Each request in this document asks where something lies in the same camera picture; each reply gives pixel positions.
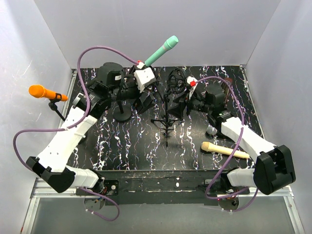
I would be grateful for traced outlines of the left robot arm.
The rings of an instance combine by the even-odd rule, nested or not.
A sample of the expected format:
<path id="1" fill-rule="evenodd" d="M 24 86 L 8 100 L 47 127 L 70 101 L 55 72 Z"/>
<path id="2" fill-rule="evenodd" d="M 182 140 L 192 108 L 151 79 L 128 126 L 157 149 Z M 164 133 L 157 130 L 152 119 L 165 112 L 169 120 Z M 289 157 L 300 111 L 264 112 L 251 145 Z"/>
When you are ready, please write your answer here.
<path id="1" fill-rule="evenodd" d="M 51 142 L 38 156 L 31 156 L 26 164 L 36 175 L 47 182 L 56 192 L 63 193 L 70 187 L 85 187 L 93 195 L 104 190 L 104 177 L 93 169 L 73 168 L 67 165 L 73 150 L 87 137 L 88 130 L 95 125 L 112 102 L 121 104 L 134 100 L 137 113 L 152 107 L 153 97 L 144 97 L 145 89 L 156 81 L 154 69 L 140 62 L 129 72 L 114 62 L 104 63 L 95 78 L 86 85 L 87 95 L 80 92 Z"/>

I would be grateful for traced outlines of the cream microphone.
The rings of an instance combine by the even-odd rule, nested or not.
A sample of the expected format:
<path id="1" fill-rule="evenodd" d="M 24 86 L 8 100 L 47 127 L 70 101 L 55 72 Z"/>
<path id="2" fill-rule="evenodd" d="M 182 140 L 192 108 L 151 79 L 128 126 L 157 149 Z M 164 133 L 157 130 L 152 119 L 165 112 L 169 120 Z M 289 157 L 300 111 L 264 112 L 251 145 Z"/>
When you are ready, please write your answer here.
<path id="1" fill-rule="evenodd" d="M 214 153 L 219 153 L 219 154 L 225 154 L 228 156 L 230 156 L 231 153 L 234 151 L 231 148 L 218 146 L 207 141 L 201 143 L 201 149 L 206 152 L 214 152 Z M 250 158 L 250 155 L 248 153 L 243 152 L 243 151 L 238 151 L 238 150 L 234 152 L 233 156 L 237 158 L 243 158 L 243 159 Z"/>

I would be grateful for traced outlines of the round base microphone stand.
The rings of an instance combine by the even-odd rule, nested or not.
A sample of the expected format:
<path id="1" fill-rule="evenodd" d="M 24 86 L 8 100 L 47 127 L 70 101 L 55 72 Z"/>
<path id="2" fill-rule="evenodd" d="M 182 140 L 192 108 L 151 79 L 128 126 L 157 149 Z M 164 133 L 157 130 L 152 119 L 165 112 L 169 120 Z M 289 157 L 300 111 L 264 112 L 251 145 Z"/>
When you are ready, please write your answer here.
<path id="1" fill-rule="evenodd" d="M 132 109 L 129 105 L 123 105 L 121 101 L 117 101 L 118 107 L 113 111 L 113 118 L 117 122 L 127 122 L 132 115 Z"/>

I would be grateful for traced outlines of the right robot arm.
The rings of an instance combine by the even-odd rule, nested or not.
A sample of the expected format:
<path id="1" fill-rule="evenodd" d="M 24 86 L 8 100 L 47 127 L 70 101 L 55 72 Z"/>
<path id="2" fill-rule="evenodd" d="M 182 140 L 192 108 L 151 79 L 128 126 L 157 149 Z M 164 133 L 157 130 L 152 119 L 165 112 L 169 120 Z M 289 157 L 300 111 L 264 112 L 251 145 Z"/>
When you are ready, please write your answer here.
<path id="1" fill-rule="evenodd" d="M 238 187 L 255 187 L 265 195 L 295 182 L 296 175 L 290 149 L 276 146 L 260 137 L 247 125 L 243 117 L 235 117 L 225 107 L 226 94 L 218 83 L 205 86 L 191 78 L 185 91 L 174 99 L 176 105 L 169 114 L 182 119 L 184 110 L 207 114 L 209 123 L 217 132 L 235 141 L 255 162 L 251 169 L 231 169 L 221 172 L 216 183 L 210 183 L 215 191 L 233 193 Z"/>

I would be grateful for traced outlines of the shock mount tripod stand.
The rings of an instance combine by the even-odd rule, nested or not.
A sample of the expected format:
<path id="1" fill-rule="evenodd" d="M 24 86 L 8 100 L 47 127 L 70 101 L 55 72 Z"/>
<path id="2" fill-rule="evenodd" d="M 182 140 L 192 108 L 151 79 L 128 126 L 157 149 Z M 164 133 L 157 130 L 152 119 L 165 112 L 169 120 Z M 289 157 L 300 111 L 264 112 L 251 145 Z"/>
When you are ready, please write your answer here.
<path id="1" fill-rule="evenodd" d="M 162 133 L 166 138 L 166 147 L 168 147 L 169 132 L 173 130 L 172 126 L 174 123 L 181 121 L 181 119 L 168 114 L 168 109 L 177 105 L 172 98 L 176 95 L 182 94 L 185 91 L 186 77 L 184 71 L 180 68 L 175 68 L 170 72 L 166 80 L 166 84 L 166 91 L 163 95 L 165 111 L 161 118 L 151 119 L 151 123 L 158 129 L 162 130 Z"/>

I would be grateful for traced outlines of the black silver-grille microphone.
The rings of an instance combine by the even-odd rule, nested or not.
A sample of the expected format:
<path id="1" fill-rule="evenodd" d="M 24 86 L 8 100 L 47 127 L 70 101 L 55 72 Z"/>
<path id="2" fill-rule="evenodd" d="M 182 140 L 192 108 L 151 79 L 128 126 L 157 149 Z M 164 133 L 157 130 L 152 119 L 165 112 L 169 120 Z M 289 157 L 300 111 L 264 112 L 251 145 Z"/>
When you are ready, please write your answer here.
<path id="1" fill-rule="evenodd" d="M 209 136 L 211 136 L 211 137 L 216 137 L 216 136 L 218 136 L 218 130 L 217 130 L 215 127 L 211 126 L 211 125 L 209 125 L 209 126 L 207 127 L 206 133 L 207 133 L 207 135 L 209 135 Z"/>

